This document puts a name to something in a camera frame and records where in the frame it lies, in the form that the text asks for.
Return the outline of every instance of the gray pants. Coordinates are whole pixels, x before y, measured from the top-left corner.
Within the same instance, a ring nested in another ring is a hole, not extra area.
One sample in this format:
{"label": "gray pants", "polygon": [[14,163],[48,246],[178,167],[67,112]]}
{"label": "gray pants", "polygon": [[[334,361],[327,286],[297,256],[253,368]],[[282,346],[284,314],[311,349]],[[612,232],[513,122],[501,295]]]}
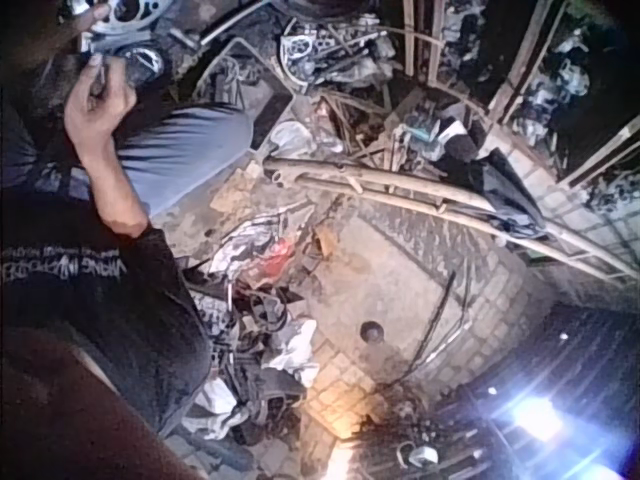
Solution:
{"label": "gray pants", "polygon": [[[41,153],[18,114],[2,104],[2,188],[18,187],[90,199],[89,178],[82,167],[67,176]],[[247,115],[225,107],[174,110],[118,147],[122,167],[150,216],[233,163],[249,148],[252,123]]]}

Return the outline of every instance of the man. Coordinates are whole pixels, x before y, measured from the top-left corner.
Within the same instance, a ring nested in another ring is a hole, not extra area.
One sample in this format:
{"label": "man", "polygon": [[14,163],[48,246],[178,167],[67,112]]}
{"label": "man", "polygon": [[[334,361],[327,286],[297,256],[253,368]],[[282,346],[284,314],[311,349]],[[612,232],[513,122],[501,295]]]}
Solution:
{"label": "man", "polygon": [[3,478],[193,478],[156,434],[191,405],[210,346],[149,214],[246,151],[251,123],[183,109],[116,147],[135,103],[124,61],[91,57],[64,112],[65,179],[3,98]]}

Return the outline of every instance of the person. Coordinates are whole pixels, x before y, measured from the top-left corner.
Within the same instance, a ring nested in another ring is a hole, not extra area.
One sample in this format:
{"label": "person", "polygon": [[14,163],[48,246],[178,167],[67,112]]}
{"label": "person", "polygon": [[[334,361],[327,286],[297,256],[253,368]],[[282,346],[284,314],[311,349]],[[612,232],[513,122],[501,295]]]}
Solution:
{"label": "person", "polygon": [[68,178],[3,97],[3,478],[194,478],[159,436],[195,399],[211,347],[150,215],[241,156],[251,122],[184,108],[117,144],[136,103],[125,70],[94,55],[71,90]]}

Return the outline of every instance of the black t-shirt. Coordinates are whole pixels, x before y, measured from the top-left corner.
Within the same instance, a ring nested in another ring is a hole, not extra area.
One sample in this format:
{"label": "black t-shirt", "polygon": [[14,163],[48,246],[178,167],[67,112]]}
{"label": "black t-shirt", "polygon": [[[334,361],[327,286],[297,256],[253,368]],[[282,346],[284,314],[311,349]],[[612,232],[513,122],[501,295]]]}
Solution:
{"label": "black t-shirt", "polygon": [[89,202],[2,194],[2,319],[80,347],[165,433],[206,379],[210,345],[161,230],[115,235]]}

